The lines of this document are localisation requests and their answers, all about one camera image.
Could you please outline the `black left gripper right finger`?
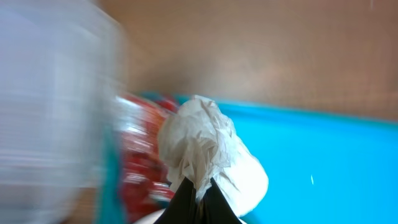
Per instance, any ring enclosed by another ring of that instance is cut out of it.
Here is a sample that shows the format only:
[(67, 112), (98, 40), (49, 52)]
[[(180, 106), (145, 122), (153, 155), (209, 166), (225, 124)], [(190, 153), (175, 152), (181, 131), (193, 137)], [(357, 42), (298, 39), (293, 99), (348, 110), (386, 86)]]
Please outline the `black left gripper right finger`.
[(218, 184), (211, 178), (211, 187), (203, 198), (203, 224), (242, 224), (224, 198)]

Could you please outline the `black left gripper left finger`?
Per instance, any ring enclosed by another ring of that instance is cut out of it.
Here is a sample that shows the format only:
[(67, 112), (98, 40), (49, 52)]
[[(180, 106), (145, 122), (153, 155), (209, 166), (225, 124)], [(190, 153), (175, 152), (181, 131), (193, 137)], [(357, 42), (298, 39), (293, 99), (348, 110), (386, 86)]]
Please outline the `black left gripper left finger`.
[(196, 189), (184, 178), (169, 206), (154, 224), (194, 224), (197, 212)]

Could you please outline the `red snack wrapper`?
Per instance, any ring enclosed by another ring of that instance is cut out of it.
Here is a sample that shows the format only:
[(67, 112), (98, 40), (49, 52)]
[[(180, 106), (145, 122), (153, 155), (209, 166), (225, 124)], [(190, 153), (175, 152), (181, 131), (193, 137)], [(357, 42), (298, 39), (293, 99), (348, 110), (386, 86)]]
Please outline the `red snack wrapper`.
[(117, 97), (117, 102), (123, 165), (121, 196), (127, 220), (134, 223), (165, 208), (174, 196), (167, 180), (168, 168), (159, 158), (157, 135), (168, 115), (178, 110), (178, 103), (167, 95), (124, 95)]

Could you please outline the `white tissue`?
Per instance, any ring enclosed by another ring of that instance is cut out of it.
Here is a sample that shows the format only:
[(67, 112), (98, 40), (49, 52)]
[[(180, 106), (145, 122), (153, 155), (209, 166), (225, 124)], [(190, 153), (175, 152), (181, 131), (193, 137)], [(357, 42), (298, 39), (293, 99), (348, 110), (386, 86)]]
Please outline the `white tissue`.
[(269, 179), (215, 101), (194, 95), (163, 123), (157, 142), (167, 179), (176, 191), (183, 179), (201, 201), (214, 180), (232, 211), (242, 217), (264, 198)]

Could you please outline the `large white plate with peanuts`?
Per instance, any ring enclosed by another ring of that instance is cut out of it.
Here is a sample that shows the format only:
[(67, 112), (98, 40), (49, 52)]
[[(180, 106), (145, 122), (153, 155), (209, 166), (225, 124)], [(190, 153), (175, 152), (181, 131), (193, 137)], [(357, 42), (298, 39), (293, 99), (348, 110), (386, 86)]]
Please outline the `large white plate with peanuts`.
[(141, 218), (135, 224), (245, 224), (246, 222), (238, 218), (231, 211), (220, 209), (205, 208), (202, 212), (197, 211), (194, 215), (188, 214), (188, 217), (171, 215), (169, 211), (159, 210), (150, 215)]

